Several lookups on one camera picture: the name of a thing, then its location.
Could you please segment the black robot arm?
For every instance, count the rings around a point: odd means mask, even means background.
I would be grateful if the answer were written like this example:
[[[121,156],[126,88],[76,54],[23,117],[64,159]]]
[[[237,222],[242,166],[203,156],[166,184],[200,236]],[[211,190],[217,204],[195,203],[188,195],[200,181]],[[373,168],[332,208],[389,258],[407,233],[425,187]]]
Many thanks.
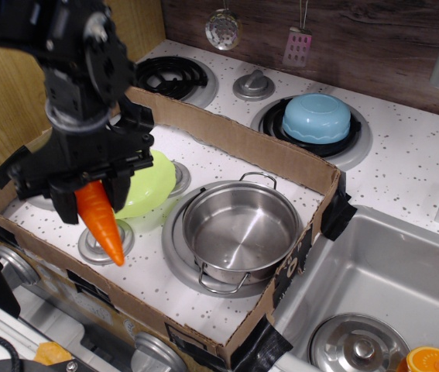
[[[102,1],[0,1],[0,47],[35,57],[44,73],[52,132],[7,174],[19,198],[41,195],[60,218],[78,221],[76,191],[101,182],[119,211],[130,179],[150,167],[152,111],[126,95],[135,64]]]

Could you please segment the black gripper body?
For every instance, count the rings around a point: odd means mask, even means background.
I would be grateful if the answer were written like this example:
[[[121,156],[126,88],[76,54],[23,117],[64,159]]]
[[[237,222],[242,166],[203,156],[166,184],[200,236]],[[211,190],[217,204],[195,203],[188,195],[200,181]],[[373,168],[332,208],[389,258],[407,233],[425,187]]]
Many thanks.
[[[20,198],[73,198],[87,184],[100,181],[111,200],[125,200],[135,171],[152,165],[152,110],[124,96],[119,118],[102,116],[94,129],[69,133],[52,128],[40,149],[14,161],[7,170]]]

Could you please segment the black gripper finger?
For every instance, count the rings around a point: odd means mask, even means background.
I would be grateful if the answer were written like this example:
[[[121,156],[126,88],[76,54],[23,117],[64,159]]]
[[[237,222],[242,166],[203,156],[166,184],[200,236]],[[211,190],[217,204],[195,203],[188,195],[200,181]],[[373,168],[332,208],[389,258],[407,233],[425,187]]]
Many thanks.
[[[57,214],[66,224],[78,224],[77,199],[73,191],[50,187],[50,198]]]
[[[119,212],[125,206],[126,199],[131,186],[131,175],[110,175],[106,174],[101,179],[105,194],[114,212]]]

